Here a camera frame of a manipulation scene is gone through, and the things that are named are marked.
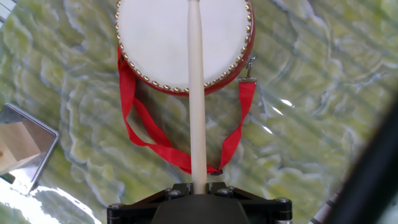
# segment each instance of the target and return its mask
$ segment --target drumhead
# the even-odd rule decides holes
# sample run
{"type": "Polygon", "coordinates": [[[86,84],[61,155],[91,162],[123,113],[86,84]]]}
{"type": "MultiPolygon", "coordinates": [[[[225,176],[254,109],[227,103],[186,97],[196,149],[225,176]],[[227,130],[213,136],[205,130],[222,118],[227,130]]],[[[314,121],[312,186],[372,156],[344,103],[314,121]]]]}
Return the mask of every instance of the drumhead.
{"type": "MultiPolygon", "coordinates": [[[[188,1],[122,0],[116,14],[124,58],[146,82],[188,91],[188,1]]],[[[205,87],[226,78],[251,39],[247,0],[201,0],[205,87]]]]}

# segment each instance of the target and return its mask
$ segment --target red strap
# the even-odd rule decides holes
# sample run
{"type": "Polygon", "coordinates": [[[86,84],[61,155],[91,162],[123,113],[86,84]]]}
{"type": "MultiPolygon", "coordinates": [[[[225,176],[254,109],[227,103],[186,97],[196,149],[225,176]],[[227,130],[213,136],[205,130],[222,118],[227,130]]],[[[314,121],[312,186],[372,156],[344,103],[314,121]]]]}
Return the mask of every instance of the red strap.
{"type": "MultiPolygon", "coordinates": [[[[118,49],[118,59],[123,119],[124,124],[126,124],[130,140],[138,146],[149,146],[167,162],[178,166],[184,172],[191,174],[191,157],[188,154],[172,147],[166,134],[158,126],[156,126],[145,106],[134,96],[136,92],[136,77],[127,61],[122,60],[123,56],[120,49],[118,49]],[[134,105],[138,115],[144,123],[149,136],[156,142],[156,144],[144,142],[134,133],[130,125],[127,123],[127,116],[132,108],[132,105],[134,105]]],[[[235,153],[235,150],[238,147],[242,137],[243,119],[250,110],[255,89],[255,83],[239,84],[239,99],[242,107],[241,122],[236,130],[228,138],[226,138],[223,143],[220,168],[216,169],[207,165],[207,174],[222,173],[222,168],[229,163],[233,154],[235,153]]]]}

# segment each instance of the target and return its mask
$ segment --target mirror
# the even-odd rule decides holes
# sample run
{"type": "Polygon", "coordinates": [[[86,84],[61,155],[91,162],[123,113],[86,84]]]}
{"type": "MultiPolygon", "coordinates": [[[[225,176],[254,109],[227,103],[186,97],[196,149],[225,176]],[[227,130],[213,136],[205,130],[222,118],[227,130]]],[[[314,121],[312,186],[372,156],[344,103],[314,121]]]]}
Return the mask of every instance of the mirror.
{"type": "Polygon", "coordinates": [[[12,104],[0,112],[0,181],[28,194],[58,141],[58,133],[12,104]]]}

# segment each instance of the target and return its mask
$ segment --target screw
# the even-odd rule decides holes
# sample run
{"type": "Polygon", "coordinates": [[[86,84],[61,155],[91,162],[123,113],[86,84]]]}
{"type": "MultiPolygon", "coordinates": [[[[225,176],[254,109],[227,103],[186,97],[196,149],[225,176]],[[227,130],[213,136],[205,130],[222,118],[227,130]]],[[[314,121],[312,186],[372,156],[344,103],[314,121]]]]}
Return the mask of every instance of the screw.
{"type": "Polygon", "coordinates": [[[171,196],[177,196],[180,194],[181,194],[181,191],[179,191],[179,190],[172,190],[169,192],[169,195],[171,195],[171,196]]]}
{"type": "Polygon", "coordinates": [[[288,202],[289,200],[288,200],[287,198],[285,198],[285,197],[279,197],[279,198],[276,199],[276,201],[277,201],[277,202],[286,203],[286,202],[288,202]]]}
{"type": "Polygon", "coordinates": [[[219,189],[219,190],[217,190],[217,193],[219,193],[219,194],[228,194],[230,192],[231,192],[230,189],[219,189]]]}
{"type": "Polygon", "coordinates": [[[124,204],[122,204],[122,203],[115,203],[115,204],[110,205],[109,208],[121,208],[123,206],[124,206],[124,204]]]}

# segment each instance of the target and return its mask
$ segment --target green marble surface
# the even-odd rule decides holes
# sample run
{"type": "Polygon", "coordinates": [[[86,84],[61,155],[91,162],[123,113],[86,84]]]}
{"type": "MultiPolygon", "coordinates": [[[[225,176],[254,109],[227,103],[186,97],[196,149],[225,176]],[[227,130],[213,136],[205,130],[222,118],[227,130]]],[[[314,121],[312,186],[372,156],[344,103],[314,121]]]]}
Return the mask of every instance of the green marble surface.
{"type": "MultiPolygon", "coordinates": [[[[258,79],[243,138],[220,177],[294,202],[305,223],[340,188],[397,86],[398,10],[389,0],[252,0],[258,79]]],[[[19,0],[0,31],[0,103],[59,130],[30,196],[1,186],[3,223],[101,223],[190,176],[130,143],[123,123],[116,1],[19,0]]],[[[188,99],[139,86],[155,122],[189,152],[188,99]]],[[[206,97],[208,163],[238,125],[238,83],[206,97]]],[[[133,129],[151,142],[136,114],[133,129]]]]}

